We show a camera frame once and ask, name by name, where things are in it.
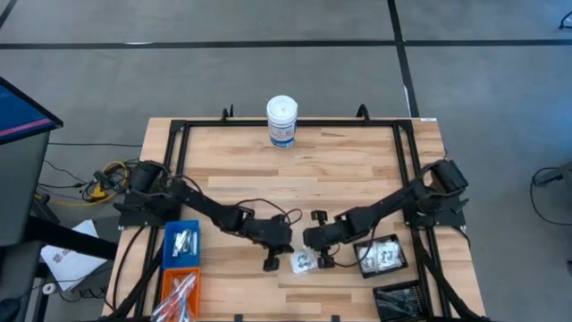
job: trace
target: computer monitor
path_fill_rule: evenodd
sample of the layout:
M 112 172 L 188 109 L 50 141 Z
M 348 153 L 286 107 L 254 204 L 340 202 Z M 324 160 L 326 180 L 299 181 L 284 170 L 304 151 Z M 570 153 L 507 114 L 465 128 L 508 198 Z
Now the computer monitor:
M 0 145 L 62 126 L 62 120 L 0 77 Z

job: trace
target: butcher block tabletop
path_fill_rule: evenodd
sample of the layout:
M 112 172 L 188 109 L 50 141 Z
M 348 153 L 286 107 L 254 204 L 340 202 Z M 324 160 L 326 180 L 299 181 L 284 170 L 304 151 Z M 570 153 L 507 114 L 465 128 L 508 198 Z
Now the butcher block tabletop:
M 163 162 L 171 120 L 149 120 L 141 161 Z M 437 122 L 412 119 L 412 123 L 421 166 L 443 158 Z M 407 139 L 405 135 L 402 138 L 409 177 L 412 177 Z M 181 138 L 175 141 L 172 169 L 180 141 Z M 298 127 L 296 144 L 285 150 L 272 145 L 266 127 L 192 127 L 183 173 L 194 179 L 208 197 L 223 204 L 263 198 L 283 209 L 300 208 L 302 219 L 292 226 L 295 250 L 303 247 L 304 229 L 318 225 L 310 218 L 312 210 L 327 211 L 332 221 L 333 216 L 345 210 L 368 206 L 402 187 L 390 127 Z M 243 206 L 255 209 L 257 218 L 276 215 L 276 210 L 265 203 Z M 411 232 L 403 223 L 401 211 L 384 218 L 375 237 L 397 234 L 408 268 L 367 279 L 357 266 L 317 269 L 296 275 L 292 272 L 290 254 L 279 256 L 279 270 L 265 273 L 262 265 L 267 251 L 260 245 L 222 233 L 209 218 L 183 207 L 181 220 L 185 219 L 200 220 L 199 319 L 202 320 L 228 321 L 241 314 L 245 321 L 331 320 L 332 315 L 340 316 L 341 321 L 379 321 L 372 289 L 418 278 Z M 112 300 L 123 253 L 137 230 L 131 227 L 122 231 L 108 301 Z M 141 275 L 149 230 L 143 230 L 125 259 L 117 304 L 129 294 Z M 484 315 L 467 240 L 449 227 L 436 227 L 435 233 L 446 278 L 470 309 Z M 354 262 L 356 255 L 352 245 L 341 245 L 335 259 L 341 263 Z M 427 275 L 433 310 L 439 316 L 438 292 L 431 275 L 428 272 Z M 148 284 L 144 315 L 152 310 L 156 277 L 157 273 Z M 105 307 L 103 314 L 109 313 Z

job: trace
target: orange bin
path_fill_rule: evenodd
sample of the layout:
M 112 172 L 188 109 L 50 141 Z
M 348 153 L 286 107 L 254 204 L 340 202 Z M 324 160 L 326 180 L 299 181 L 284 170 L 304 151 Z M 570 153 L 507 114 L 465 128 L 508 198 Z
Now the orange bin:
M 182 281 L 191 273 L 197 274 L 197 284 L 195 284 L 195 288 L 187 299 L 187 308 L 190 309 L 190 311 L 193 313 L 193 318 L 198 318 L 198 296 L 200 294 L 199 267 L 165 269 L 163 272 L 163 284 L 161 285 L 161 301 L 164 301 L 166 298 L 168 298 L 169 295 L 171 295 L 171 293 L 176 289 L 172 282 L 175 278 L 179 279 L 179 281 Z

